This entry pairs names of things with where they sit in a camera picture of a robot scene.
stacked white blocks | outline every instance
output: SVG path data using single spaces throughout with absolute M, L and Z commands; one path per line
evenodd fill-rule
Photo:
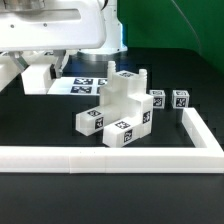
M 103 143 L 110 147 L 122 147 L 151 133 L 153 96 L 146 94 L 146 81 L 146 70 L 139 74 L 116 72 L 115 62 L 109 62 L 108 84 L 100 89 L 100 106 L 77 114 L 76 130 L 90 135 L 104 127 Z M 100 114 L 93 117 L 91 111 Z M 100 128 L 98 119 L 103 121 Z

black surface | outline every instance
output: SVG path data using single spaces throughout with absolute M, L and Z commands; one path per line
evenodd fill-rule
M 187 89 L 190 106 L 224 144 L 224 78 L 198 54 L 181 49 L 129 49 L 118 70 L 150 71 L 149 87 L 165 89 L 152 134 L 128 147 L 191 147 L 170 105 Z M 71 58 L 65 76 L 105 77 L 104 62 Z M 74 116 L 98 97 L 24 96 L 20 77 L 0 96 L 0 145 L 103 146 L 102 132 L 85 137 Z M 224 223 L 223 175 L 0 174 L 0 223 Z

block structure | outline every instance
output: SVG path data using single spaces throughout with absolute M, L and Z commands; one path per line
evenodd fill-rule
M 146 94 L 147 71 L 116 72 L 108 63 L 108 83 L 100 87 L 100 106 L 76 115 L 76 130 L 88 136 L 104 129 L 103 143 L 122 147 L 151 133 L 153 96 Z
M 166 94 L 164 90 L 150 90 L 149 94 L 151 96 L 154 96 L 153 108 L 155 109 L 165 108 Z
M 172 106 L 174 109 L 188 107 L 190 95 L 186 90 L 173 90 Z

green background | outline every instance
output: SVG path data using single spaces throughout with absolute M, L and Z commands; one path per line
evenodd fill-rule
M 224 0 L 176 0 L 194 27 L 201 55 L 224 74 Z M 118 0 L 128 47 L 186 48 L 198 42 L 171 0 Z

cable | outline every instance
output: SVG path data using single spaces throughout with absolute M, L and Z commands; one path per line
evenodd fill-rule
M 202 55 L 202 46 L 201 46 L 201 41 L 198 37 L 197 32 L 195 31 L 194 27 L 191 25 L 190 21 L 188 20 L 188 18 L 185 16 L 185 14 L 183 13 L 183 11 L 181 10 L 181 8 L 179 7 L 179 5 L 176 3 L 175 0 L 171 0 L 171 2 L 173 3 L 174 7 L 177 9 L 177 11 L 180 13 L 180 15 L 183 17 L 184 21 L 187 23 L 187 25 L 189 26 L 190 30 L 192 31 L 197 44 L 198 44 L 198 53 L 199 55 Z

